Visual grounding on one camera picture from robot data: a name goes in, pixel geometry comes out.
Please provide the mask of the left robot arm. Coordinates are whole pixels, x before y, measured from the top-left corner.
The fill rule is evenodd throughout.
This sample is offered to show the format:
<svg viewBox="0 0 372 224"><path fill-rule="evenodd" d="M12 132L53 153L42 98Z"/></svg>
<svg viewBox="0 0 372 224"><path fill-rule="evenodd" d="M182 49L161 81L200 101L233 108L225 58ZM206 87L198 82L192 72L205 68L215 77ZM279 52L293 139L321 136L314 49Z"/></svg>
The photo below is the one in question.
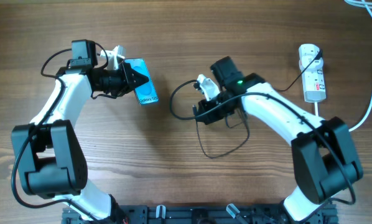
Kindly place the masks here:
<svg viewBox="0 0 372 224"><path fill-rule="evenodd" d="M88 99L115 99L148 84L146 63L124 58L119 47L106 51L92 40L74 40L70 50L72 57L54 75L45 106L12 130L12 194L20 204L19 190L44 199L45 207L64 203L87 223L128 223L114 197L88 178L74 127Z"/></svg>

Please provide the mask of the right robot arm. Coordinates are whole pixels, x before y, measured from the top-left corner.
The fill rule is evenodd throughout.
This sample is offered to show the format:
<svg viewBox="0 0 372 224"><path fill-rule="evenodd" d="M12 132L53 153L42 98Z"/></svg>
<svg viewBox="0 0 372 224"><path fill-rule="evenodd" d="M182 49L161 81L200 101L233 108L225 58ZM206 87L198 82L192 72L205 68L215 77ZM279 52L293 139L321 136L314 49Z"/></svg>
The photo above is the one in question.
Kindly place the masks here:
<svg viewBox="0 0 372 224"><path fill-rule="evenodd" d="M290 145L297 187L281 205L290 222L302 223L327 204L342 202L336 196L342 190L350 191L349 204L356 202L352 185L363 177L363 168L340 118L326 120L299 108L259 75L243 75L230 57L210 69L214 79L200 74L195 83L204 95L196 121L211 124L241 109Z"/></svg>

